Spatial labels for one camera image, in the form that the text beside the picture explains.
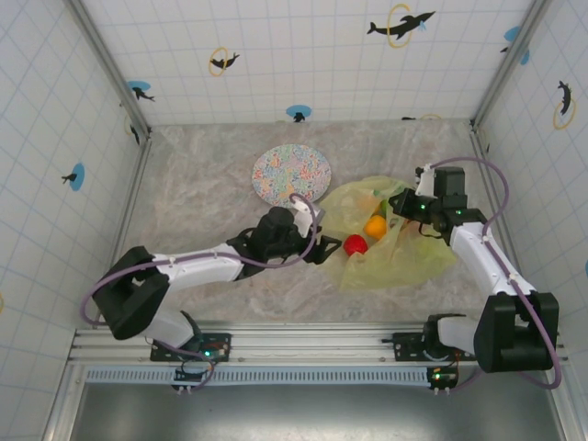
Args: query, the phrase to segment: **gray floor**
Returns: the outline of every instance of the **gray floor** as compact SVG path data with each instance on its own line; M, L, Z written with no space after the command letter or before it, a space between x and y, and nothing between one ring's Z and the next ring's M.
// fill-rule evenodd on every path
M74 441L557 441L549 392L485 375L449 397L382 386L91 385Z
M126 248L151 253L210 248L253 227L269 206L251 172L265 151L303 143L329 161L331 189L371 175L413 181L414 168L473 155L466 122L360 121L167 127L153 135ZM478 166L462 164L469 205L488 217ZM196 319L290 322L422 320L441 311L480 313L484 297L461 263L422 285L339 292L324 270L300 264L236 283L187 289L166 300Z

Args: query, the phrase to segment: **gray marble surface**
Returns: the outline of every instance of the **gray marble surface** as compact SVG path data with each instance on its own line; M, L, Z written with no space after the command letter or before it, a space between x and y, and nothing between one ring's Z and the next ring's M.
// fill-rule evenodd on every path
M473 155L464 121L353 121L162 127L132 214L125 250L151 253L210 248L253 227L269 206L251 184L256 159L284 143L302 143L329 161L330 189L371 175L413 181L414 168ZM466 170L469 205L490 217L479 168ZM319 266L266 270L234 283L213 283L168 296L196 319L288 322L422 320L442 311L481 313L484 296L460 262L421 285L339 292Z

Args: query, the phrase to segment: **red ball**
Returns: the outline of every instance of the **red ball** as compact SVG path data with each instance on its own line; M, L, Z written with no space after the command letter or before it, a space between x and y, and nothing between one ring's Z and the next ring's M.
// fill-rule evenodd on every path
M352 234L343 243L343 249L347 255L353 253L365 253L368 250L368 243L359 234Z

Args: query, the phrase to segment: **sticker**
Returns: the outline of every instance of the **sticker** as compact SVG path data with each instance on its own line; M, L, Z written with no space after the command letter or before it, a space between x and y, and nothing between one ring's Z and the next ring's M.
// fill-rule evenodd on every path
M73 166L72 172L68 176L62 176L63 183L70 182L70 188L73 191L79 191L84 183L85 169L82 163Z
M426 30L426 25L424 24L424 22L427 21L429 18L431 18L431 16L435 13L435 11L426 12L426 13L421 14L420 16L416 16L416 17L411 16L409 14L409 15L401 18L401 20L400 20L400 22L402 22L401 24L393 27L393 26L391 26L391 23L390 23L392 20L392 14L394 14L394 12L396 12L398 9L403 9L406 12L411 12L411 9L407 5L405 5L404 3L398 3L396 6L394 6L390 10L390 13L388 14L388 21L386 23L385 28L378 28L376 26L376 24L372 21L369 23L369 31L367 32L368 34L371 34L372 32L377 32L378 34L385 35L388 39L388 44L393 49L403 48L408 43L410 43L411 37L413 36L413 30L415 30L417 28L419 30ZM398 41L399 39L401 39L402 37L404 37L404 35L407 33L408 33L408 39L404 43L397 44L395 42L395 41ZM396 39L395 40L391 39L390 37L392 37L392 36L396 36Z
M504 32L504 39L510 42L515 41L515 38L518 35L519 30L521 30L520 26L515 26L514 28L508 29L506 32ZM506 52L508 52L508 47L501 50L501 53ZM529 62L529 58L531 58L531 52L529 51L529 49L527 49L525 54L523 55L523 58L521 58L521 64L523 66L527 64Z
M425 113L419 119L443 119L443 118L441 118L441 116L440 115L437 115L436 113ZM416 118L413 118L413 117L402 117L401 120L402 121L415 121Z
M553 128L555 130L564 130L575 118L578 106L576 105L576 101L571 97L570 85L560 81L558 89L561 89L563 92L563 98L553 111Z
M224 53L224 58L221 58L220 60L215 60L214 56L221 51ZM229 51L227 50L227 48L224 48L222 46L217 48L212 53L212 55L210 55L210 60L209 60L210 74L212 76L221 76L222 74L224 74L224 71L226 71L227 68L232 66L232 64L235 62L235 60L237 60L237 57L239 57L239 54L236 52L233 52L232 58L229 59ZM220 72L213 71L212 66L218 67L220 69Z
M490 151L490 139L488 138L488 133L482 127L478 128L478 139L482 148L484 145L486 146L486 153L488 153Z
M155 102L154 96L145 95L145 91L151 89L151 85L149 83L139 80L131 80L128 81L127 84L129 85L130 90L132 90L135 93L137 100L139 100L139 98L143 98Z
M139 141L139 133L137 133L135 128L132 127L132 124L130 124L129 115L125 115L125 119L123 122L123 128L125 130L125 133L127 133L127 135L129 135L129 136L134 135L135 141L137 142L137 145L141 145L141 142Z
M286 109L286 114L294 118L294 122L305 121L312 113L312 109L302 104L290 106Z

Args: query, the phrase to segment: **colorful round plate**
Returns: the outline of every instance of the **colorful round plate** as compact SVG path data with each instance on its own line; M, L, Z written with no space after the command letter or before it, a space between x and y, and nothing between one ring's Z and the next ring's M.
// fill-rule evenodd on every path
M300 193L320 198L331 183L331 166L322 153L308 145L284 144L265 152L255 163L251 178L265 202L290 208L288 196Z

